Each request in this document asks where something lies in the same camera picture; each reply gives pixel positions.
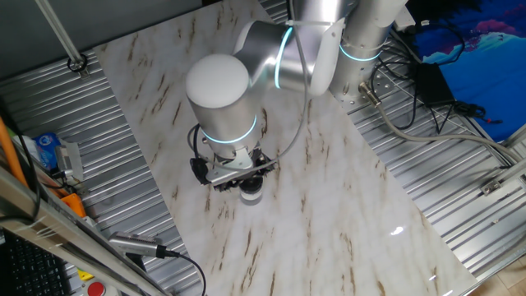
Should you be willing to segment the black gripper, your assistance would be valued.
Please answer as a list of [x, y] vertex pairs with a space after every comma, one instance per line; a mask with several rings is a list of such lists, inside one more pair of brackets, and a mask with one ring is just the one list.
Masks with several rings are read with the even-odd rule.
[[255, 167], [262, 166], [262, 169], [252, 171], [246, 174], [240, 180], [231, 180], [226, 183], [214, 185], [214, 190], [219, 192], [230, 191], [233, 188], [238, 187], [241, 183], [245, 184], [262, 184], [263, 177], [275, 169], [275, 164], [272, 164], [272, 159], [267, 155], [264, 155], [261, 149], [255, 149], [252, 152], [251, 160]]

